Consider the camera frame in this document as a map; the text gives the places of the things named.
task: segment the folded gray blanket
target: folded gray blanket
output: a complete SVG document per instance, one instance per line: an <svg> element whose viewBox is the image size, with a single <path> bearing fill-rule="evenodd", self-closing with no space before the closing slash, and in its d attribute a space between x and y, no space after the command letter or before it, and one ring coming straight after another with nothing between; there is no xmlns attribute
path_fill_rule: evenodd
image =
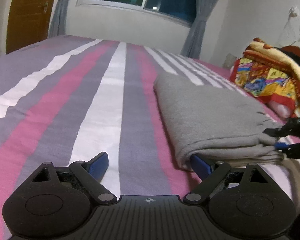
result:
<svg viewBox="0 0 300 240"><path fill-rule="evenodd" d="M255 99L169 73L157 77L154 90L180 168L190 170L189 158L196 153L234 167L283 159L274 149L277 139L262 133L280 125Z"/></svg>

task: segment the wooden door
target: wooden door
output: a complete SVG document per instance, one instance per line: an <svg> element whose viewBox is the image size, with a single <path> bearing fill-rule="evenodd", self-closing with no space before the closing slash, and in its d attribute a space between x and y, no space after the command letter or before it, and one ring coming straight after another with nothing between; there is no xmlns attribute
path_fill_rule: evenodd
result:
<svg viewBox="0 0 300 240"><path fill-rule="evenodd" d="M7 53L47 38L53 1L12 0L7 30Z"/></svg>

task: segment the window frame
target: window frame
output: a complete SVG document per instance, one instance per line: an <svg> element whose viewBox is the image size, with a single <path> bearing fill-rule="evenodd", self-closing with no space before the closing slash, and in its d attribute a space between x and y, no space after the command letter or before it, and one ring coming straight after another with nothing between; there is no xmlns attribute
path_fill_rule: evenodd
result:
<svg viewBox="0 0 300 240"><path fill-rule="evenodd" d="M159 16L161 18L184 25L186 27L190 27L192 25L191 22L182 20L180 18L173 17L171 15L168 15L168 14L165 14L165 13L162 13L159 11L154 11L154 10L145 8L147 1L148 0L143 0L142 5L138 6L138 5L128 4L128 3L120 3L120 2L112 2L112 1L104 1L104 0L77 0L76 6L99 5L99 6L106 6L106 7L117 8L117 9L122 9L122 10L141 11L144 13L149 13L152 15Z"/></svg>

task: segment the gray curtain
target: gray curtain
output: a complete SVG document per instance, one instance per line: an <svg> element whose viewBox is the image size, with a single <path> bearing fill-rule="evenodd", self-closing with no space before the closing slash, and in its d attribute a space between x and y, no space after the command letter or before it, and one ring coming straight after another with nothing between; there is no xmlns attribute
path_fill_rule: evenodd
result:
<svg viewBox="0 0 300 240"><path fill-rule="evenodd" d="M58 0L54 12L48 37L64 35L66 33L66 18L69 0Z"/></svg>
<svg viewBox="0 0 300 240"><path fill-rule="evenodd" d="M181 55L199 58L206 23L217 1L196 0L197 17L190 28Z"/></svg>

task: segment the striped bedsheet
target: striped bedsheet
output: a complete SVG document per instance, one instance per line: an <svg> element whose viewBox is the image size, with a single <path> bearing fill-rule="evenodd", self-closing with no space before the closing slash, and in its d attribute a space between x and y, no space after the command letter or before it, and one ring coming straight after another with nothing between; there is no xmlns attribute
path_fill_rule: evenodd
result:
<svg viewBox="0 0 300 240"><path fill-rule="evenodd" d="M117 197L183 196L195 187L199 178L179 170L172 157L153 82L167 71L247 96L213 68L161 50L74 36L1 57L0 240L10 236L3 203L45 161L67 166L106 151L102 184ZM263 168L300 210L300 161Z"/></svg>

